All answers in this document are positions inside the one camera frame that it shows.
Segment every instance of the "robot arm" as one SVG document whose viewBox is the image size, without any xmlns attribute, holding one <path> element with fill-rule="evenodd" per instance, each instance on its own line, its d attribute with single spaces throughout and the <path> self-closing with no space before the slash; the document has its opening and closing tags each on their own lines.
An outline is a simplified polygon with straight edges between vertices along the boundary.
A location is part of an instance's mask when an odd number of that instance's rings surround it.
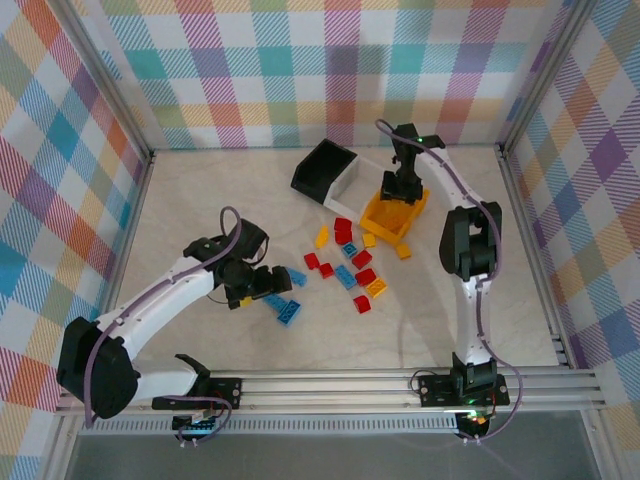
<svg viewBox="0 0 640 480">
<path fill-rule="evenodd" d="M 230 247 L 232 238 L 238 240 Z M 65 329 L 58 383 L 82 401 L 88 392 L 87 403 L 101 418 L 117 415 L 136 400 L 212 396 L 210 372 L 192 358 L 176 355 L 159 363 L 136 362 L 136 357 L 177 314 L 221 285 L 230 309 L 246 297 L 258 299 L 291 290 L 284 267 L 274 266 L 271 271 L 267 266 L 254 268 L 264 254 L 258 261 L 251 260 L 259 255 L 262 245 L 266 253 L 267 244 L 266 233 L 241 219 L 228 236 L 192 242 L 184 250 L 184 258 L 129 302 L 95 322 L 76 318 Z"/>
<path fill-rule="evenodd" d="M 467 185 L 447 161 L 445 145 L 438 136 L 420 137 L 413 124 L 394 129 L 378 120 L 376 125 L 392 138 L 396 152 L 393 160 L 400 163 L 397 171 L 385 171 L 381 199 L 413 204 L 422 198 L 424 181 L 449 210 L 439 253 L 445 271 L 454 275 L 458 335 L 450 375 L 440 384 L 438 379 L 431 379 L 433 383 L 426 391 L 453 389 L 451 401 L 458 405 L 485 401 L 487 396 L 496 398 L 497 386 L 504 378 L 498 375 L 496 359 L 487 350 L 488 295 L 498 266 L 500 206 L 484 202 Z M 428 154 L 425 147 L 435 155 Z M 471 232 L 472 226 L 479 231 Z M 508 404 L 508 397 L 505 400 L 502 396 L 498 404 L 505 401 Z"/>
<path fill-rule="evenodd" d="M 446 150 L 444 148 L 434 149 L 441 157 L 447 157 Z M 436 196 L 442 206 L 444 206 L 450 213 L 445 223 L 444 233 L 440 245 L 440 258 L 443 262 L 443 266 L 448 273 L 456 273 L 455 260 L 453 262 L 446 262 L 443 257 L 451 259 L 456 255 L 453 252 L 455 249 L 456 240 L 458 243 L 465 239 L 470 239 L 468 234 L 470 225 L 468 222 L 465 224 L 466 211 L 473 211 L 475 206 L 469 201 L 468 197 L 471 196 L 476 200 L 482 201 L 481 197 L 475 193 L 471 187 L 467 185 L 465 180 L 458 174 L 455 167 L 450 165 L 454 175 L 457 176 L 459 182 L 464 189 L 468 192 L 467 195 L 462 193 L 462 190 L 452 180 L 451 175 L 442 167 L 436 159 L 421 153 L 416 156 L 415 160 L 415 172 L 416 175 L 425 182 L 425 186 Z M 461 221 L 457 222 L 456 217 L 461 217 Z M 458 319 L 458 335 L 456 340 L 455 355 L 464 364 L 480 365 L 488 362 L 491 359 L 489 353 L 484 349 L 480 339 L 478 338 L 478 331 L 476 327 L 476 309 L 477 296 L 476 287 L 478 282 L 487 277 L 487 273 L 481 273 L 478 275 L 471 275 L 465 281 L 462 276 L 453 277 L 453 285 L 456 293 L 456 312 Z M 486 281 L 482 285 L 482 295 L 487 297 L 489 295 L 489 289 L 491 286 L 490 281 Z M 485 325 L 489 325 L 489 302 L 481 302 L 482 319 Z M 486 328 L 485 340 L 489 341 L 489 329 Z"/>
</svg>

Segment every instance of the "blue lego brick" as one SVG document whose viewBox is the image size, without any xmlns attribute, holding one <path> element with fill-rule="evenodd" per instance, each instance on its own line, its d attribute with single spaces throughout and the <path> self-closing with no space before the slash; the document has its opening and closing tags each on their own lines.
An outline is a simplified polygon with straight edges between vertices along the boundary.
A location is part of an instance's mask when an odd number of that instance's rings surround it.
<svg viewBox="0 0 640 480">
<path fill-rule="evenodd" d="M 286 267 L 286 269 L 291 277 L 291 283 L 298 287 L 304 287 L 307 284 L 307 276 L 304 273 L 289 267 Z"/>
<path fill-rule="evenodd" d="M 280 315 L 278 315 L 278 321 L 282 323 L 285 327 L 291 325 L 293 319 L 298 316 L 302 306 L 296 302 L 295 300 L 289 300 L 289 303 L 284 307 Z"/>
<path fill-rule="evenodd" d="M 336 277 L 338 277 L 340 283 L 347 290 L 352 289 L 358 284 L 356 278 L 351 275 L 351 272 L 347 270 L 347 267 L 345 267 L 344 265 L 338 265 L 338 267 L 336 268 Z"/>
<path fill-rule="evenodd" d="M 358 253 L 358 249 L 353 243 L 349 242 L 342 247 L 342 253 L 344 253 L 345 257 L 351 260 L 356 256 L 356 253 Z"/>
<path fill-rule="evenodd" d="M 287 301 L 278 294 L 267 295 L 262 298 L 262 301 L 273 308 L 276 312 L 280 313 L 287 306 Z"/>
</svg>

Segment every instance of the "black bracket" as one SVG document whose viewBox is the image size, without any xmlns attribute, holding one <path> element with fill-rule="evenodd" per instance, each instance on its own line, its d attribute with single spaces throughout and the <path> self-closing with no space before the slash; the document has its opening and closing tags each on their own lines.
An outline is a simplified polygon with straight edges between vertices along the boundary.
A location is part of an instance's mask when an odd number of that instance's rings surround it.
<svg viewBox="0 0 640 480">
<path fill-rule="evenodd" d="M 496 202 L 482 205 L 502 230 L 502 209 Z M 475 226 L 478 233 L 471 234 Z M 478 207 L 457 207 L 447 214 L 440 239 L 440 262 L 447 273 L 468 282 L 472 276 L 490 274 L 496 266 L 496 239 L 489 220 Z"/>
<path fill-rule="evenodd" d="M 418 394 L 422 407 L 492 407 L 509 405 L 509 392 L 503 375 L 497 375 L 495 384 L 482 390 L 458 396 L 449 375 L 421 375 L 418 377 Z"/>
<path fill-rule="evenodd" d="M 209 369 L 189 355 L 178 354 L 176 358 L 192 367 L 198 375 L 185 397 L 218 397 L 229 402 L 233 410 L 240 408 L 241 378 L 213 378 Z M 165 397 L 156 397 L 151 402 L 152 410 L 208 410 L 215 407 L 219 405 L 212 405 L 207 401 L 169 400 Z"/>
</svg>

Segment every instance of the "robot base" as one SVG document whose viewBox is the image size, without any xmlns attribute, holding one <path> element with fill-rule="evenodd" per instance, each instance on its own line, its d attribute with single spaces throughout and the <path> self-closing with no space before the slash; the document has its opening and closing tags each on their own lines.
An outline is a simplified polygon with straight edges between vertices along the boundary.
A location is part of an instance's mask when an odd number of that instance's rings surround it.
<svg viewBox="0 0 640 480">
<path fill-rule="evenodd" d="M 469 392 L 459 397 L 454 393 L 449 375 L 421 375 L 418 377 L 418 392 L 422 407 L 482 407 L 509 405 L 509 392 L 503 375 L 497 375 L 493 385 Z"/>
</svg>

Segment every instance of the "yellow lego brick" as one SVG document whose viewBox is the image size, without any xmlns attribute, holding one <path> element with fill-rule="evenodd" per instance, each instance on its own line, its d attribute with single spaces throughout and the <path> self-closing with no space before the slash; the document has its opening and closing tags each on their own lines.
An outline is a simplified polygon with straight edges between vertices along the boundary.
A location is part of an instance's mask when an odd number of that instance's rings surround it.
<svg viewBox="0 0 640 480">
<path fill-rule="evenodd" d="M 329 242 L 329 227 L 323 225 L 316 237 L 316 248 L 322 248 Z"/>
<path fill-rule="evenodd" d="M 376 236 L 373 233 L 365 233 L 362 235 L 364 248 L 373 248 L 376 246 Z"/>
<path fill-rule="evenodd" d="M 382 280 L 381 278 L 376 278 L 372 283 L 369 284 L 368 287 L 366 287 L 367 293 L 371 298 L 376 298 L 386 289 L 387 284 L 384 283 L 384 280 Z"/>
<path fill-rule="evenodd" d="M 411 256 L 411 249 L 406 243 L 401 243 L 396 247 L 396 253 L 400 257 L 400 260 L 405 260 Z"/>
</svg>

